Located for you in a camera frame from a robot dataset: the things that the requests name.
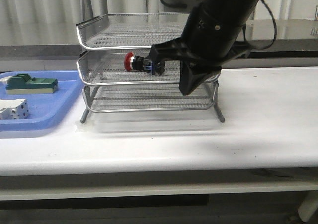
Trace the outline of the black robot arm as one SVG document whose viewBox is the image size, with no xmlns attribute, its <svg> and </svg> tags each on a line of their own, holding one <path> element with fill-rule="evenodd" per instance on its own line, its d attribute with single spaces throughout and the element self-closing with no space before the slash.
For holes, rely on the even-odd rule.
<svg viewBox="0 0 318 224">
<path fill-rule="evenodd" d="M 236 43 L 239 33 L 259 0 L 205 0 L 194 7 L 181 35 L 187 54 L 194 61 L 181 62 L 179 90 L 192 93 L 202 82 L 217 74 L 222 64 L 246 53 Z"/>
</svg>

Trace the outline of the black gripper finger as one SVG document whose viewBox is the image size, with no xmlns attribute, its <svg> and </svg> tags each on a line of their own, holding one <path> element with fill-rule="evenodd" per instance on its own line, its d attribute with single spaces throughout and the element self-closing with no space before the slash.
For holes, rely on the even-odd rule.
<svg viewBox="0 0 318 224">
<path fill-rule="evenodd" d="M 181 37 L 164 43 L 153 44 L 146 59 L 150 60 L 153 65 L 162 61 L 180 61 L 180 63 L 187 64 L 191 68 L 196 67 L 196 55 L 191 52 L 190 47 Z"/>
<path fill-rule="evenodd" d="M 180 62 L 179 90 L 183 96 L 190 95 L 204 81 L 217 75 L 221 66 L 196 64 L 187 61 Z"/>
</svg>

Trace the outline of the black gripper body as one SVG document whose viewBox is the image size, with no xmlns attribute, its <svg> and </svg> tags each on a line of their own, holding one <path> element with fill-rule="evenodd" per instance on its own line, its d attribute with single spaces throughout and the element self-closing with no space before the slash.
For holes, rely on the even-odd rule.
<svg viewBox="0 0 318 224">
<path fill-rule="evenodd" d="M 250 50 L 245 42 L 236 42 L 250 15 L 247 4 L 202 4 L 190 14 L 181 38 L 187 53 L 196 61 L 182 60 L 187 66 L 221 66 Z"/>
</svg>

